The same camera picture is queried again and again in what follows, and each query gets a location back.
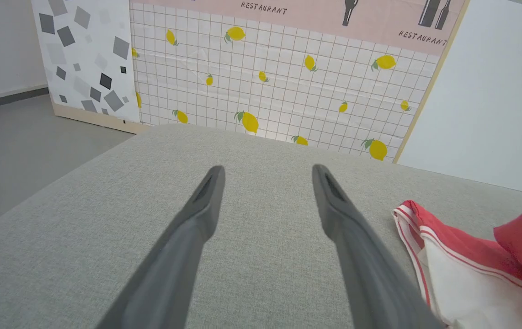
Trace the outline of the grey squares print panel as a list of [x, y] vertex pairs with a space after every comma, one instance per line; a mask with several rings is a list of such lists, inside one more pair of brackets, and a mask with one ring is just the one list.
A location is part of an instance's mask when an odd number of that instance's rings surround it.
[[30, 0], [54, 114], [126, 133], [140, 121], [130, 0]]

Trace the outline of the lemon print partition panel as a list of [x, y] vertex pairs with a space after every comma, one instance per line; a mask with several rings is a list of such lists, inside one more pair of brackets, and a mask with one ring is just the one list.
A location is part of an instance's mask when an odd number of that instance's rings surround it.
[[142, 124], [398, 163], [470, 0], [131, 0]]

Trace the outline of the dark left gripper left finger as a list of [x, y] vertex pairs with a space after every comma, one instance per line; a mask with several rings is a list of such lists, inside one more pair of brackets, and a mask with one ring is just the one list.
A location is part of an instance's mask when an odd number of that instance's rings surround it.
[[96, 329], [184, 329], [201, 254], [218, 225], [224, 187], [224, 167], [211, 167]]

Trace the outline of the red and white basketball jersey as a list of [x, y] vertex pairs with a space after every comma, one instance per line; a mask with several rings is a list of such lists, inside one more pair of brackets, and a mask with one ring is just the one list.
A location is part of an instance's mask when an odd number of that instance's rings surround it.
[[421, 295], [445, 329], [522, 329], [522, 214], [495, 227], [494, 241], [451, 227], [414, 201], [393, 217]]

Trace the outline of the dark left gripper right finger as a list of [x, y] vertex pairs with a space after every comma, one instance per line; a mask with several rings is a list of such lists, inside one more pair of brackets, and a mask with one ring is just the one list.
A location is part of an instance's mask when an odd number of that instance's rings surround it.
[[355, 329], [444, 329], [323, 164], [312, 168], [322, 229], [336, 244]]

